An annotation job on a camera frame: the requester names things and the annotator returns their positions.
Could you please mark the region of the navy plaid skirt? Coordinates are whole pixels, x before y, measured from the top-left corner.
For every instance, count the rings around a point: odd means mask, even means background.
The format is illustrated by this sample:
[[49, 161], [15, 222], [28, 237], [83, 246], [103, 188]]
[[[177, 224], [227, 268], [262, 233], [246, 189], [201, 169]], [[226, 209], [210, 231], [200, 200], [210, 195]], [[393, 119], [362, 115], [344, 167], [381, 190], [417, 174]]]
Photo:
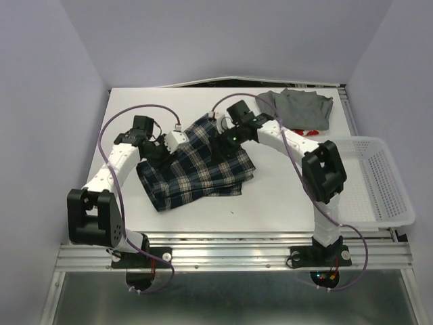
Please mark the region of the navy plaid skirt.
[[213, 161], [210, 137], [216, 132], [216, 123], [201, 116], [185, 130], [189, 143], [169, 168], [157, 170], [147, 161], [137, 165], [138, 178], [158, 212], [206, 196], [239, 196], [242, 184], [254, 177], [256, 167], [243, 149], [226, 161]]

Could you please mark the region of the red poppy floral skirt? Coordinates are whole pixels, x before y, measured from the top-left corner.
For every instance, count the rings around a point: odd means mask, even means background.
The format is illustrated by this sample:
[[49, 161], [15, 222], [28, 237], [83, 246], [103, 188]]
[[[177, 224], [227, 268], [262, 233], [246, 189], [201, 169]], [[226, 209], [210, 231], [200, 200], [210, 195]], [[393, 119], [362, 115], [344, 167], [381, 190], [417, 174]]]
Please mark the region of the red poppy floral skirt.
[[318, 130], [302, 130], [302, 129], [292, 129], [292, 132], [303, 136], [303, 137], [312, 137], [312, 136], [318, 136], [321, 134]]

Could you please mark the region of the grey skirt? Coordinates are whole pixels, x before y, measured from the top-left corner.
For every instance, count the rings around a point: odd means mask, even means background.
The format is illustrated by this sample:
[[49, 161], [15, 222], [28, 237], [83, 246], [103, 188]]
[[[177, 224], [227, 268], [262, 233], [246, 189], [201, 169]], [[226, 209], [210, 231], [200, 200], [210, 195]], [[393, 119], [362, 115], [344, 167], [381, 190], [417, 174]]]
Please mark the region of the grey skirt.
[[327, 131], [334, 105], [333, 98], [316, 91], [284, 89], [281, 93], [268, 91], [256, 97], [261, 113], [280, 119], [285, 128], [304, 131]]

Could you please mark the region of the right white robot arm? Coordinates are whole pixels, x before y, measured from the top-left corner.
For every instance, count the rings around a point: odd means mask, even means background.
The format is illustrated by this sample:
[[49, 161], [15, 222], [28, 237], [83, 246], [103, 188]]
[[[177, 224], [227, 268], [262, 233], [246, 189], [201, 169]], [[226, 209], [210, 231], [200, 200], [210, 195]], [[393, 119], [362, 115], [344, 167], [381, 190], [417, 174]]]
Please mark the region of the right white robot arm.
[[269, 114], [255, 115], [244, 101], [227, 109], [226, 116], [213, 108], [208, 118], [216, 123], [216, 133], [210, 138], [212, 158], [222, 162], [235, 156], [248, 141], [270, 147], [287, 157], [299, 172], [302, 186], [314, 206], [315, 228], [311, 256], [326, 264], [336, 256], [334, 245], [341, 241], [338, 205], [347, 174], [334, 142], [319, 143], [281, 126]]

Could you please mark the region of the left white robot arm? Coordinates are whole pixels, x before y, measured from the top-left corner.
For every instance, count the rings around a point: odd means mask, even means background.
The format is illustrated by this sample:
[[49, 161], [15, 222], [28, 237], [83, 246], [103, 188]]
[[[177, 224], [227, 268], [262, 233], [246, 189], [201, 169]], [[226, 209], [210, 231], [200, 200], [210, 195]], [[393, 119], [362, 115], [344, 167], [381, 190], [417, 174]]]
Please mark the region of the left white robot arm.
[[152, 140], [156, 125], [150, 117], [135, 116], [131, 129], [118, 134], [109, 154], [98, 145], [103, 165], [82, 188], [72, 189], [67, 195], [72, 243], [102, 246], [117, 258], [127, 254], [137, 267], [156, 259], [150, 254], [147, 235], [127, 229], [120, 193], [129, 174], [143, 159], [165, 163], [173, 157], [164, 145], [163, 134], [155, 142]]

